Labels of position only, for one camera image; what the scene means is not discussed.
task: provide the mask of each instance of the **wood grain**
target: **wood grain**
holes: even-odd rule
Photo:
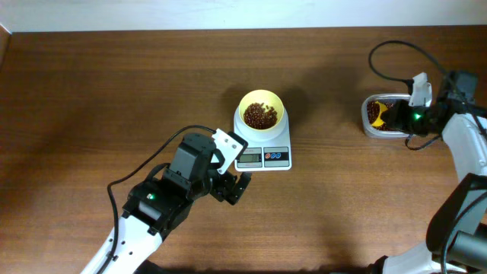
[[[8,40],[10,39],[10,33],[0,25],[0,69],[2,68],[2,61],[5,56],[5,52],[8,47]]]
[[[366,97],[406,92],[368,68],[369,50],[390,39],[477,73],[486,105],[487,27],[15,33],[0,72],[0,267],[80,272],[113,227],[107,183],[183,126],[232,129],[239,100],[258,88],[288,109],[293,168],[254,174],[236,206],[198,200],[151,260],[327,270],[415,246],[457,179],[441,142],[412,152],[363,133]],[[402,47],[376,63],[398,77],[427,72],[435,90],[441,81]],[[119,207],[177,144],[115,187]]]

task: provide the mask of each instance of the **white background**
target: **white background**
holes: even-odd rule
[[[487,0],[0,0],[13,32],[487,24]]]

